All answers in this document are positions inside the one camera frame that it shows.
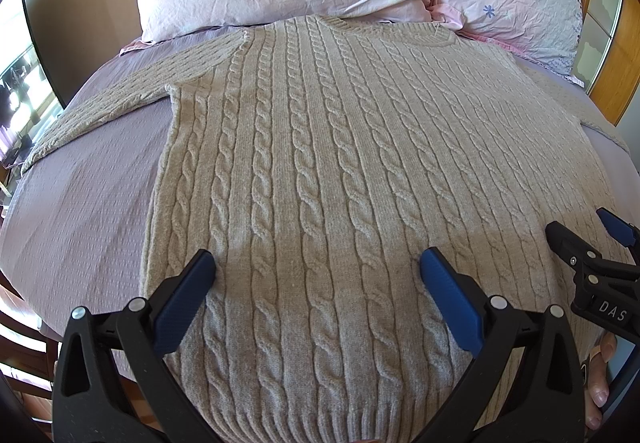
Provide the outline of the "person's right hand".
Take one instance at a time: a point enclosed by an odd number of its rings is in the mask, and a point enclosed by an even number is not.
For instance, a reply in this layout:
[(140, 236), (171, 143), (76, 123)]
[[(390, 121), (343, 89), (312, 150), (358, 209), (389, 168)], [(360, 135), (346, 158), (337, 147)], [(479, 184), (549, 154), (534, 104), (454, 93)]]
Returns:
[(584, 362), (586, 384), (584, 388), (585, 419), (588, 430), (597, 431), (602, 423), (601, 408), (608, 401), (608, 362), (611, 361), (617, 349), (614, 333), (604, 333), (596, 345), (591, 349), (588, 359)]

